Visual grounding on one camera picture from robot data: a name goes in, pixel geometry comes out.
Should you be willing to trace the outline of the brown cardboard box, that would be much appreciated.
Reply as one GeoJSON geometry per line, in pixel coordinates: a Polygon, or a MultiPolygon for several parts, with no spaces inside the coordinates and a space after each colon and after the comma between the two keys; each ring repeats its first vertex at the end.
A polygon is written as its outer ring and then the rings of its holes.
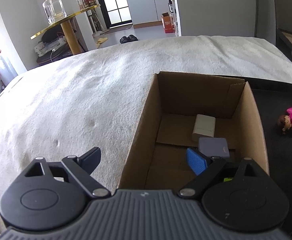
{"type": "Polygon", "coordinates": [[[262,122],[250,84],[239,78],[155,74],[119,182],[121,189],[178,190],[194,179],[186,149],[199,114],[216,119],[233,160],[254,159],[269,171],[262,122]]]}

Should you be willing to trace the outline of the green small item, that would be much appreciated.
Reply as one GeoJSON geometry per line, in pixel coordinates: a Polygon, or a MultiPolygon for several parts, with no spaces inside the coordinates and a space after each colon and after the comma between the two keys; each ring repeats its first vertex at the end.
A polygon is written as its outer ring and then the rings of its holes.
{"type": "Polygon", "coordinates": [[[223,182],[228,182],[228,181],[232,181],[233,178],[224,178],[223,182]]]}

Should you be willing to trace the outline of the grey purple square block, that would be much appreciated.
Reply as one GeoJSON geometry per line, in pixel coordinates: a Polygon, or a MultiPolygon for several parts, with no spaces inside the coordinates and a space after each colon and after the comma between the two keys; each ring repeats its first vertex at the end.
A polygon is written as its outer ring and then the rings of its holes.
{"type": "Polygon", "coordinates": [[[207,157],[218,156],[230,158],[226,138],[200,137],[198,141],[198,150],[207,157]]]}

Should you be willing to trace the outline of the black shallow tray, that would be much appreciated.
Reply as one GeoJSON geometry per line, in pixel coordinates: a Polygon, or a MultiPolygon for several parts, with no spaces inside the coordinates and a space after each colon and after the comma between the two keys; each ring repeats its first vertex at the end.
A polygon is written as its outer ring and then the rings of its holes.
{"type": "Polygon", "coordinates": [[[292,237],[292,131],[283,134],[278,117],[292,107],[292,84],[245,77],[254,95],[264,131],[270,176],[289,199],[289,213],[281,229],[292,237]]]}

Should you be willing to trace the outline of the beige rectangular block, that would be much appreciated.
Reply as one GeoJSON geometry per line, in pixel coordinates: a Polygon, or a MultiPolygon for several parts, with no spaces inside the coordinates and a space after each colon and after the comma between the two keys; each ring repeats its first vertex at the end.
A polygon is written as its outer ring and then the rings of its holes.
{"type": "Polygon", "coordinates": [[[194,129],[192,131],[192,140],[198,141],[200,137],[213,138],[215,135],[216,118],[207,115],[196,115],[194,129]]]}

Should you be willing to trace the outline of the white fluffy blanket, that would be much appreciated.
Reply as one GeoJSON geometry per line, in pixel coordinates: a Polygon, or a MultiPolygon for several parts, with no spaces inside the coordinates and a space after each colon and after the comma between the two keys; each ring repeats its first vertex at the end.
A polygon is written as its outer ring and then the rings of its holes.
{"type": "Polygon", "coordinates": [[[292,62],[253,37],[143,40],[29,70],[0,95],[0,196],[35,157],[59,161],[94,146],[102,149],[94,177],[116,189],[151,79],[160,71],[292,83],[292,62]]]}

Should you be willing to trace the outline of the yellow cloth on floor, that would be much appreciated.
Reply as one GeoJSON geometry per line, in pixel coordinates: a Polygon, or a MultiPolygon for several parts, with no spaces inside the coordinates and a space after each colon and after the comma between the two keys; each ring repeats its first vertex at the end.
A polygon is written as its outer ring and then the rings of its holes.
{"type": "Polygon", "coordinates": [[[99,38],[96,42],[96,47],[99,48],[101,44],[103,44],[104,42],[106,42],[108,40],[107,37],[102,37],[102,38],[99,38]]]}

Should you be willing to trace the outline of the black slippers pair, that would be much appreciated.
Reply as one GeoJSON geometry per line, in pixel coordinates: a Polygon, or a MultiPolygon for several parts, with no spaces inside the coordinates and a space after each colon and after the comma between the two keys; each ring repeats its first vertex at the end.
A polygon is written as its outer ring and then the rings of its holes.
{"type": "Polygon", "coordinates": [[[134,42],[134,41],[138,41],[138,38],[135,37],[135,35],[123,36],[119,40],[120,44],[125,44],[128,42],[134,42]]]}

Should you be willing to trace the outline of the orange carton box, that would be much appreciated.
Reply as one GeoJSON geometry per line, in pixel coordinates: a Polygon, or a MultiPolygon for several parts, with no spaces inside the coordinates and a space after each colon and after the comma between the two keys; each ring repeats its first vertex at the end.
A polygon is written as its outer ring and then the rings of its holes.
{"type": "Polygon", "coordinates": [[[165,33],[166,34],[174,33],[175,27],[173,24],[171,14],[168,12],[162,13],[161,19],[165,33]]]}

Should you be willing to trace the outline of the clear glass jar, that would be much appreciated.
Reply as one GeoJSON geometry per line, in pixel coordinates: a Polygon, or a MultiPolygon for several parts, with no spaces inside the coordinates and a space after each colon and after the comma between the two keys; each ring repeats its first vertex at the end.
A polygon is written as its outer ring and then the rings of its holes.
{"type": "Polygon", "coordinates": [[[62,0],[44,0],[42,3],[49,25],[67,17],[62,0]]]}

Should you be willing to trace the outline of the white kitchen cabinet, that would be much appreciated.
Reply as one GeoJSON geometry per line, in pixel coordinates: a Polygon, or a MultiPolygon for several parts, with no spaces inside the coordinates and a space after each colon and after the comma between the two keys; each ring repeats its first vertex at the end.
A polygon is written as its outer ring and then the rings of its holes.
{"type": "Polygon", "coordinates": [[[136,28],[161,25],[162,14],[169,12],[168,0],[127,0],[127,3],[136,28]]]}

